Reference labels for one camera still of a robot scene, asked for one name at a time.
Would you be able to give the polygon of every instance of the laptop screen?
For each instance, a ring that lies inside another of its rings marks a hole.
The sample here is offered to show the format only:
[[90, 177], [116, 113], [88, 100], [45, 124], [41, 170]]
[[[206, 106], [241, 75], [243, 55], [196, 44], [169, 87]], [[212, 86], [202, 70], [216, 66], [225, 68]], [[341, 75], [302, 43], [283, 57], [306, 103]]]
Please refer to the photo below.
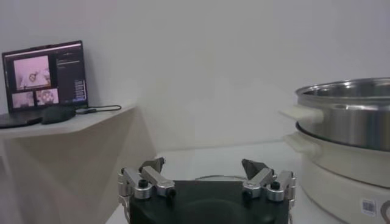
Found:
[[8, 109], [88, 105], [81, 41], [2, 54]]

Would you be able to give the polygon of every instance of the stainless steel pot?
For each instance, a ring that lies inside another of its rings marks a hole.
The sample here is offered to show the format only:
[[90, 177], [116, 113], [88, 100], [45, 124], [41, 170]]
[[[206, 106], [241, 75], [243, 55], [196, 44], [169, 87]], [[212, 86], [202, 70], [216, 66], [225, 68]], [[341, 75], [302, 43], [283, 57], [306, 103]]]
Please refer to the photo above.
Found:
[[298, 104], [282, 111], [298, 128], [338, 144], [390, 152], [390, 78], [300, 88]]

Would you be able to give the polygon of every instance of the table surface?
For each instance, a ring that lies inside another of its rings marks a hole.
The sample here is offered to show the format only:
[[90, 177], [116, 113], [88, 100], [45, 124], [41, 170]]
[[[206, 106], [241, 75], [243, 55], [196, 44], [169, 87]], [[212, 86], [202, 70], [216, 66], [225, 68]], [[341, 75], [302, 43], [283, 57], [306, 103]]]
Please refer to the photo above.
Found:
[[[296, 204], [292, 208], [294, 224], [333, 224], [342, 223], [325, 212], [299, 186], [300, 155], [281, 141], [262, 144], [220, 147], [212, 149], [195, 149], [174, 152], [162, 152], [157, 157], [166, 160], [161, 174], [170, 180], [193, 180], [206, 175], [240, 175], [245, 176], [241, 166], [242, 159], [265, 163], [276, 173], [290, 170], [298, 177]], [[123, 207], [117, 207], [106, 224], [126, 224]]]
[[76, 115], [74, 118], [57, 124], [35, 124], [26, 127], [0, 129], [1, 139], [26, 138], [34, 136], [57, 135], [81, 131], [92, 125], [115, 117], [135, 108], [136, 103], [128, 103], [118, 111], [105, 111], [93, 114]]

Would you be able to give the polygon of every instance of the video feed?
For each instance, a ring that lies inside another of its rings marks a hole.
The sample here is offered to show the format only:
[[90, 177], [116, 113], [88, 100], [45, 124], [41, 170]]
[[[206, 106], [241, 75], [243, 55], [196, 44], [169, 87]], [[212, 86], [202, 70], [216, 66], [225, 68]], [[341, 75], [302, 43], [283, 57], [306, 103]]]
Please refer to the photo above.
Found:
[[12, 104], [14, 108], [33, 107], [34, 96], [32, 92], [12, 94]]
[[57, 89], [44, 89], [37, 91], [37, 102], [39, 106], [56, 104], [59, 102], [59, 94]]
[[48, 56], [15, 60], [13, 65], [17, 90], [51, 86]]

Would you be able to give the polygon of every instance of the white wall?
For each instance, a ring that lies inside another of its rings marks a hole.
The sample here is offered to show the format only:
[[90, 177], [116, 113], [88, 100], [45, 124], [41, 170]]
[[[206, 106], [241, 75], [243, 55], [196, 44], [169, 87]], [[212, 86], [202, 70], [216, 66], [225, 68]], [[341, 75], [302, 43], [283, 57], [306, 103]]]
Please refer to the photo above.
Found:
[[84, 40], [92, 102], [139, 98], [156, 149], [187, 149], [279, 138], [296, 88], [387, 76], [389, 21], [387, 0], [2, 0], [0, 51]]

